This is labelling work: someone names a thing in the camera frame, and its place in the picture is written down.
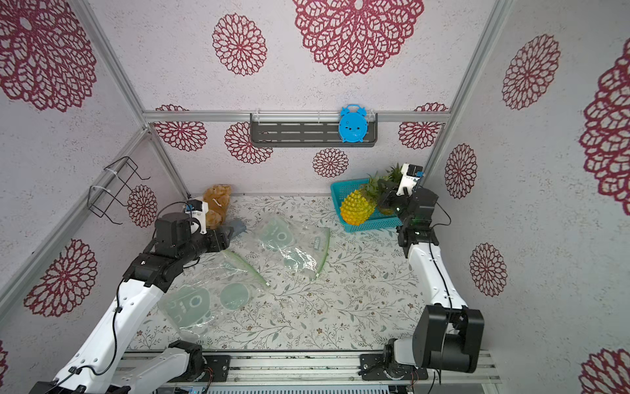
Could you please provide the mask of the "green pineapple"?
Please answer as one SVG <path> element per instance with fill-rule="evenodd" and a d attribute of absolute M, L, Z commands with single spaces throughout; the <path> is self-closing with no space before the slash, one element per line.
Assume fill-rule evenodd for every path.
<path fill-rule="evenodd" d="M 380 177 L 377 181 L 377 210 L 385 216 L 392 216 L 395 211 L 386 205 L 387 196 L 391 192 L 396 192 L 403 177 L 402 166 L 395 164 L 388 171 L 387 175 Z"/>

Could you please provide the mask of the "clear zip-top bag green seal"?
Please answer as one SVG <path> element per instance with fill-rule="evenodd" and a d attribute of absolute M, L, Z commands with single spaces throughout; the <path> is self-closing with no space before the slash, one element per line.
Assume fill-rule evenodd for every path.
<path fill-rule="evenodd" d="M 158 308 L 185 341 L 200 341 L 271 284 L 239 254 L 206 254 L 185 267 L 194 272 L 172 284 Z"/>

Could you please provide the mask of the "yellow orange pineapple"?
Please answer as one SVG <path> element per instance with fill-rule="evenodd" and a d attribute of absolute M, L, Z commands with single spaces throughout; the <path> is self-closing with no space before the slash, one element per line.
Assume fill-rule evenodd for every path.
<path fill-rule="evenodd" d="M 375 174 L 369 177 L 368 183 L 349 194 L 343 201 L 340 212 L 341 218 L 353 226 L 364 224 L 377 210 L 377 181 L 380 177 Z"/>

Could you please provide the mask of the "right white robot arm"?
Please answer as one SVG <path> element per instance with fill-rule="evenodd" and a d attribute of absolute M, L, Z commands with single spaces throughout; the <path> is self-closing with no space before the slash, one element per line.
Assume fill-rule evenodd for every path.
<path fill-rule="evenodd" d="M 441 258 L 431 224 L 437 195 L 421 186 L 399 189 L 385 182 L 379 201 L 401 221 L 399 246 L 419 280 L 425 306 L 410 338 L 390 339 L 383 352 L 383 369 L 391 379 L 411 377 L 416 369 L 472 374 L 482 346 L 485 321 L 480 310 L 468 307 L 456 291 Z"/>

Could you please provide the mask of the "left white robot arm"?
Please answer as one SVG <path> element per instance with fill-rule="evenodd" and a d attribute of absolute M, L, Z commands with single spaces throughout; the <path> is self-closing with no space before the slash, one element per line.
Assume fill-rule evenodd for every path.
<path fill-rule="evenodd" d="M 234 229 L 208 230 L 188 213 L 168 213 L 155 223 L 155 235 L 132 261 L 116 295 L 90 336 L 55 378 L 37 382 L 33 393 L 152 393 L 172 379 L 194 381 L 206 360 L 201 346 L 178 340 L 127 373 L 117 370 L 143 319 L 174 280 L 203 254 L 227 249 Z"/>

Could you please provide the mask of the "grey glasses case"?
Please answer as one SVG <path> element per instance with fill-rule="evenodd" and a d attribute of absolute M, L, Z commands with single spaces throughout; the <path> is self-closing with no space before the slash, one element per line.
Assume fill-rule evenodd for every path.
<path fill-rule="evenodd" d="M 247 226 L 243 220 L 236 218 L 223 225 L 230 239 L 236 238 L 247 231 Z"/>

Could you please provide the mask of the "teal plastic basket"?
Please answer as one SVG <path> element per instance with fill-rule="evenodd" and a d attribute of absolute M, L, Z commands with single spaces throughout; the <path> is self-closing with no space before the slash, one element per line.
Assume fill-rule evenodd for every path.
<path fill-rule="evenodd" d="M 377 208 L 377 182 L 363 178 L 331 184 L 331 198 L 336 214 L 346 232 L 396 228 L 401 221 L 394 214 Z"/>

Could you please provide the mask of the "tan teddy bear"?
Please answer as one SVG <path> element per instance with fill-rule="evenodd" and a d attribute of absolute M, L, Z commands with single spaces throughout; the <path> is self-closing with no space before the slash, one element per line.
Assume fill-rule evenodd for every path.
<path fill-rule="evenodd" d="M 226 220 L 231 201 L 231 186 L 211 186 L 204 192 L 203 201 L 208 204 L 208 213 L 205 214 L 206 228 L 217 229 Z"/>

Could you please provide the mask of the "blue alarm clock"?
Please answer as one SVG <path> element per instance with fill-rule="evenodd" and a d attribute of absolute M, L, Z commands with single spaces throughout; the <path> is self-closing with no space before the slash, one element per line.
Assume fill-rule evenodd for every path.
<path fill-rule="evenodd" d="M 343 143 L 363 143 L 368 133 L 367 110 L 358 104 L 342 108 L 338 133 Z"/>

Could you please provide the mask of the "grey wall shelf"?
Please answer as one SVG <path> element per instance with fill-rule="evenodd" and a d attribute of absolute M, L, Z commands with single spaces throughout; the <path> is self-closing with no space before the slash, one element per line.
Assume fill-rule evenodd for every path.
<path fill-rule="evenodd" d="M 250 140 L 256 148 L 372 148 L 378 140 L 378 116 L 367 116 L 367 133 L 363 142 L 343 142 L 338 121 L 263 120 L 251 114 Z"/>

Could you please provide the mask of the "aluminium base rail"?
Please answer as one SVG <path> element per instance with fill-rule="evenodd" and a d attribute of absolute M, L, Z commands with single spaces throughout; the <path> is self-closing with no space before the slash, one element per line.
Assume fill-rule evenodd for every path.
<path fill-rule="evenodd" d="M 376 380 L 359 373 L 370 366 L 367 358 L 382 358 L 380 351 L 207 351 L 204 356 L 213 370 L 210 387 L 221 386 L 359 386 L 409 385 L 437 386 L 502 384 L 489 351 L 483 351 L 472 374 L 420 370 L 402 379 L 389 379 L 384 372 L 372 370 Z"/>

